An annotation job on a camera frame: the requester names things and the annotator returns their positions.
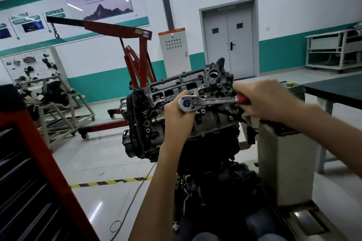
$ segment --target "person's left hand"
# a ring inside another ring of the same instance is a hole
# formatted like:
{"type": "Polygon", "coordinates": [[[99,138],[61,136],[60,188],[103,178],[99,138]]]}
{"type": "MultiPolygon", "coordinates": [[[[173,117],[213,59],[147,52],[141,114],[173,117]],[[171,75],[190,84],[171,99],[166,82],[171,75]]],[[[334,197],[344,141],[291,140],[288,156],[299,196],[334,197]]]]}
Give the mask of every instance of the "person's left hand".
{"type": "Polygon", "coordinates": [[[172,146],[181,154],[181,150],[186,140],[189,138],[192,125],[195,120],[195,111],[184,113],[179,109],[179,99],[184,95],[189,95],[188,91],[183,91],[176,98],[165,105],[165,140],[167,148],[172,146]]]}

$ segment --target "black cable on floor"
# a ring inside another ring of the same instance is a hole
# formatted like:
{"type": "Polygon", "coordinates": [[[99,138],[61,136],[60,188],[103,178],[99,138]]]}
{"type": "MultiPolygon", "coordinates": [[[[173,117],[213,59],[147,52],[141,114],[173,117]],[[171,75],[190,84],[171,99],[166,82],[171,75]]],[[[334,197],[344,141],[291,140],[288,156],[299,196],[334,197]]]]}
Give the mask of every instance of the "black cable on floor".
{"type": "Polygon", "coordinates": [[[120,232],[120,228],[122,227],[122,225],[123,225],[123,223],[124,223],[124,220],[126,219],[127,213],[128,213],[128,211],[130,210],[130,208],[131,208],[131,206],[132,206],[132,203],[133,203],[133,201],[135,200],[136,195],[137,195],[139,189],[141,188],[143,182],[146,181],[147,177],[150,175],[150,173],[151,173],[151,171],[153,170],[153,168],[154,168],[154,166],[156,165],[156,163],[157,163],[157,162],[155,162],[155,164],[153,164],[151,170],[148,172],[147,176],[144,178],[144,180],[142,181],[141,185],[139,185],[139,187],[138,187],[136,193],[134,194],[133,199],[132,199],[132,201],[131,201],[131,203],[130,203],[127,211],[126,211],[126,214],[125,214],[124,217],[123,217],[123,222],[121,222],[121,221],[119,221],[119,220],[116,220],[116,221],[114,221],[114,222],[112,223],[112,225],[110,226],[109,230],[110,230],[112,233],[115,232],[115,235],[112,237],[112,239],[111,239],[110,241],[113,241],[113,240],[115,239],[115,237],[117,236],[117,234],[120,232]],[[117,230],[111,230],[113,224],[116,223],[116,222],[120,222],[120,227],[119,227],[117,230]]]}

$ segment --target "hazard stripe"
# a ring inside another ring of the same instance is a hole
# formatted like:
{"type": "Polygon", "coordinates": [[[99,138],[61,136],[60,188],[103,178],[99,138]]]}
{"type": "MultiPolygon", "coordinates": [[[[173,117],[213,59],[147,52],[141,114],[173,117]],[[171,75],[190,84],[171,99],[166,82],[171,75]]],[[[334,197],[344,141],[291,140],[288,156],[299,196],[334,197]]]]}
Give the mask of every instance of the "hazard stripe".
{"type": "Polygon", "coordinates": [[[72,184],[72,185],[70,185],[70,187],[71,188],[84,188],[84,187],[112,185],[112,184],[117,184],[117,183],[128,183],[128,182],[136,182],[136,181],[151,180],[151,179],[152,179],[152,176],[149,175],[146,178],[145,177],[135,177],[135,178],[127,178],[127,179],[89,182],[89,183],[82,183],[82,184],[72,184]]]}

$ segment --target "metal chain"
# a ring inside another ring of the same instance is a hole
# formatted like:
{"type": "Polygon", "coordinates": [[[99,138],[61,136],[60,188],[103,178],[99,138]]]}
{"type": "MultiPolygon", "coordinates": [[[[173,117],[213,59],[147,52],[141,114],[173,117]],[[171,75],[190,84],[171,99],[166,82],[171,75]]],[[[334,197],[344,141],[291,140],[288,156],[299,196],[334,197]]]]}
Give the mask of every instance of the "metal chain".
{"type": "Polygon", "coordinates": [[[59,38],[59,34],[57,33],[57,29],[55,28],[54,23],[51,23],[51,26],[53,28],[55,38],[59,38]]]}

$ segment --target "gray double door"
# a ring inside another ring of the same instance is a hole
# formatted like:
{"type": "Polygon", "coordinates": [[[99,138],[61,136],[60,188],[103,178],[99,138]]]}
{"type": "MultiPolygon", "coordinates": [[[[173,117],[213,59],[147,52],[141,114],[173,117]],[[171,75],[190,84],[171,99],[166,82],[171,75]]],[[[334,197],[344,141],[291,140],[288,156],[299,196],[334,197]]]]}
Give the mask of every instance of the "gray double door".
{"type": "Polygon", "coordinates": [[[234,79],[254,75],[252,5],[203,15],[206,54],[209,63],[225,58],[225,70],[234,79]]]}

